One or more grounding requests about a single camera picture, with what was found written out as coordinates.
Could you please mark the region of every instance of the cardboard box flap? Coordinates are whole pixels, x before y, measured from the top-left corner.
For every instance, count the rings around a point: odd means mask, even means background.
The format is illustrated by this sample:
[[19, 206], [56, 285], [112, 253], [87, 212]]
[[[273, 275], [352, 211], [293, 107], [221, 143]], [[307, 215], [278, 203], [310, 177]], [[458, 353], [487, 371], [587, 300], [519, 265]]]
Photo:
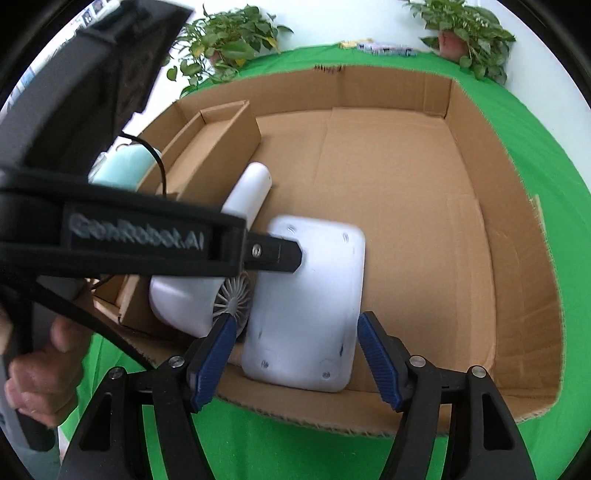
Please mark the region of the cardboard box flap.
[[450, 85], [446, 77], [386, 67], [345, 66], [302, 70], [238, 80], [177, 102], [185, 117], [199, 110], [249, 100], [256, 116], [334, 107], [402, 109], [445, 116]]

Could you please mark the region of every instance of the flower pot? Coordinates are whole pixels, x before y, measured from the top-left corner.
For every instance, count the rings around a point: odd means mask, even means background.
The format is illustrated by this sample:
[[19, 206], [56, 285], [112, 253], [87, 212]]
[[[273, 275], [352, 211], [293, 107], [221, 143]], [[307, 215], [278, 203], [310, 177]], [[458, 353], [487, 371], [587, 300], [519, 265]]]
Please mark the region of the flower pot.
[[468, 55], [468, 45], [452, 30], [439, 32], [439, 54], [442, 58], [458, 63], [460, 58]]

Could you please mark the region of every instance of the human hand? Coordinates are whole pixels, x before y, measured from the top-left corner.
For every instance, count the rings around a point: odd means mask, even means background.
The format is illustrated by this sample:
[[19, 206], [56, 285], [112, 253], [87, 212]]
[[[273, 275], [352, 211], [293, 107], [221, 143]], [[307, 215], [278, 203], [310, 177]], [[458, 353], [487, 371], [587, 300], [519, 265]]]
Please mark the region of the human hand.
[[[89, 290], [75, 303], [93, 312]], [[0, 332], [10, 321], [0, 314]], [[50, 342], [40, 351], [16, 357], [10, 363], [10, 379], [4, 393], [10, 406], [48, 427], [61, 425], [78, 405], [76, 387], [83, 376], [82, 359], [88, 351], [92, 332], [62, 316], [51, 325]]]

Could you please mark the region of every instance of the cardboard box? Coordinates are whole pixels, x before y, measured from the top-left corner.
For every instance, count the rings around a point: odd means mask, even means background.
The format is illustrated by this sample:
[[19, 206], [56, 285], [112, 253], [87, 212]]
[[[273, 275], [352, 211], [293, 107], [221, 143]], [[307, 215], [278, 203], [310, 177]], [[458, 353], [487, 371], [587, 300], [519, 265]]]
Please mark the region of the cardboard box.
[[[261, 141], [248, 101], [239, 100], [188, 114], [173, 104], [151, 124], [144, 137], [162, 152], [167, 197], [181, 202], [221, 207]], [[162, 194], [156, 164], [142, 179], [139, 192]], [[159, 339], [176, 338], [147, 303], [149, 278], [115, 277], [95, 293], [98, 309], [119, 325]]]
[[[381, 67], [274, 74], [190, 95], [143, 136], [172, 151], [187, 132], [183, 119], [243, 100], [262, 135], [250, 160], [265, 164], [274, 182], [253, 230], [280, 214], [357, 225], [367, 242], [362, 310], [438, 367], [486, 367], [516, 420], [547, 411], [560, 389], [563, 350], [553, 267], [535, 204], [461, 87]], [[246, 166], [230, 153], [231, 168], [196, 163], [199, 179], [180, 199], [221, 202]], [[147, 294], [137, 295], [137, 311], [126, 315], [141, 324]], [[156, 341], [139, 347], [157, 362], [181, 351]], [[339, 432], [397, 429], [400, 416], [381, 401], [359, 348], [338, 394], [252, 381], [239, 367], [239, 346], [231, 362], [217, 392], [230, 402]], [[441, 408], [441, 432], [449, 414]]]

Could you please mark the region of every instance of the cardboard wall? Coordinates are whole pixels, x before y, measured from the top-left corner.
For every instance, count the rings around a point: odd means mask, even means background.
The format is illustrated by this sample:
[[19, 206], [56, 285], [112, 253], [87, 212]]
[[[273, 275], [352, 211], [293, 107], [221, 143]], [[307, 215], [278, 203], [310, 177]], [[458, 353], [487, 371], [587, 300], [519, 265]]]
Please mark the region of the cardboard wall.
[[561, 311], [535, 206], [492, 127], [457, 84], [446, 122], [480, 201], [491, 246], [495, 381], [516, 397], [555, 399], [562, 366]]

